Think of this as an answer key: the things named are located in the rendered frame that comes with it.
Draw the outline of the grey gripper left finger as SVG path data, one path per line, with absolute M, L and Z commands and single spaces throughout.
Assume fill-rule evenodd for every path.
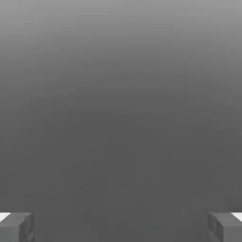
M 30 212 L 1 212 L 0 242 L 35 242 L 34 214 Z

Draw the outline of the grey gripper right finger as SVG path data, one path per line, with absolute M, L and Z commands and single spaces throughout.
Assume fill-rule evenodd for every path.
M 242 212 L 209 213 L 208 242 L 242 242 Z

